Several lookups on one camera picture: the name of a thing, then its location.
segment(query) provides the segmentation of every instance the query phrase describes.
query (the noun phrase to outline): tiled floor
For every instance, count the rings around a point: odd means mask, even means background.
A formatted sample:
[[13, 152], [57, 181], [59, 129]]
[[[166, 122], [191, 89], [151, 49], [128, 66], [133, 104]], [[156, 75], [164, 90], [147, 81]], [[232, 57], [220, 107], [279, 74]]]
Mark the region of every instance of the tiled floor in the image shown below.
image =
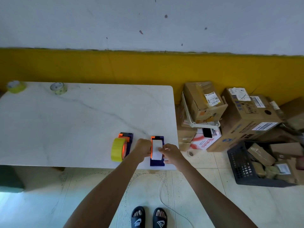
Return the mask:
[[[227, 154], [201, 151], [187, 159], [220, 192], [242, 209], [260, 228], [303, 227], [304, 187], [267, 188], [235, 183]], [[24, 181], [22, 193], [0, 193], [0, 227], [62, 227], [86, 194], [111, 170], [46, 167], [16, 167]], [[177, 171], [136, 171], [112, 220], [111, 228], [130, 227], [130, 213], [137, 205], [146, 209], [146, 227], [152, 213], [162, 207], [158, 199], [186, 216], [193, 226], [214, 227], [192, 188]], [[166, 209], [169, 227], [190, 228], [189, 223]]]

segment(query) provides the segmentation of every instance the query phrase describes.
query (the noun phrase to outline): black plastic crate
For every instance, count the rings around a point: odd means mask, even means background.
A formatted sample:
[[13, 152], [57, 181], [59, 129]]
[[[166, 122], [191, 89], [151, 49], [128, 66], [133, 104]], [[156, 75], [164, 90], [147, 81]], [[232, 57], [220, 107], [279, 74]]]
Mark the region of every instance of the black plastic crate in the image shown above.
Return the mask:
[[271, 142], [265, 143], [255, 141], [244, 141], [227, 151], [235, 182], [237, 184], [281, 188], [296, 185], [279, 179], [260, 178], [253, 168], [252, 161], [250, 158], [251, 154], [247, 151], [247, 149], [250, 148], [253, 143], [257, 143], [269, 153], [269, 144], [274, 144]]

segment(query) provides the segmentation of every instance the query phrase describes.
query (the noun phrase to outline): cable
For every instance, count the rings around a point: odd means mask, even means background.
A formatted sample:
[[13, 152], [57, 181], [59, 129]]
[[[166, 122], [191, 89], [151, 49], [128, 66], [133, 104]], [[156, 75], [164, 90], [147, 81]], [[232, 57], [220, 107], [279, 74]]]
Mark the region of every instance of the cable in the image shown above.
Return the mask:
[[158, 187], [158, 199], [161, 201], [161, 203], [162, 203], [165, 207], [167, 207], [168, 209], [174, 211], [176, 214], [178, 214], [178, 215], [180, 215], [181, 217], [183, 217], [184, 219], [186, 219], [186, 220], [189, 222], [190, 226], [191, 226], [192, 228], [194, 228], [193, 225], [191, 224], [191, 222], [188, 220], [188, 218], [186, 218], [185, 216], [183, 216], [183, 215], [177, 213], [177, 212], [176, 212], [175, 210], [173, 210], [172, 208], [166, 206], [166, 205], [163, 203], [163, 201], [161, 200], [161, 197], [159, 196], [159, 189], [160, 189], [160, 187], [161, 187], [161, 185], [162, 185], [162, 183], [163, 183], [163, 179], [164, 179], [164, 176], [165, 176], [165, 175], [166, 175], [166, 173], [163, 175], [163, 177], [162, 177], [162, 179], [161, 179], [161, 183], [159, 184], [159, 187]]

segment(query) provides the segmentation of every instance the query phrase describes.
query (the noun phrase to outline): person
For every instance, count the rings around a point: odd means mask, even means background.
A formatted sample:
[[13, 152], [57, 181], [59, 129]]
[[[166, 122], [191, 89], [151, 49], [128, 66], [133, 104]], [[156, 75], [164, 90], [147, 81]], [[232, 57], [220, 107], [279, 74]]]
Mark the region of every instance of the person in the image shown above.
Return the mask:
[[[109, 227], [133, 173], [145, 157], [150, 156], [151, 141], [139, 139], [130, 154], [82, 200], [64, 228]], [[257, 226], [225, 195], [209, 183], [182, 155], [177, 146], [159, 148], [166, 164], [182, 172], [216, 228]], [[145, 211], [139, 206], [131, 213], [131, 227], [145, 227]], [[166, 228], [167, 215], [162, 208], [153, 214], [153, 228]]]

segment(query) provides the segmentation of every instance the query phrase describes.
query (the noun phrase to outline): table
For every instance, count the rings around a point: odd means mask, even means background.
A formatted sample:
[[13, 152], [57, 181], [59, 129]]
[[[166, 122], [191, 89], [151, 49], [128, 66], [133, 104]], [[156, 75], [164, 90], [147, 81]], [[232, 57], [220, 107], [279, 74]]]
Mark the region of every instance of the table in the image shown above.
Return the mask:
[[[111, 147], [120, 132], [164, 136], [178, 145], [171, 86], [65, 83], [55, 95], [49, 82], [27, 82], [0, 98], [0, 165], [116, 168]], [[138, 169], [172, 170], [171, 164]]]

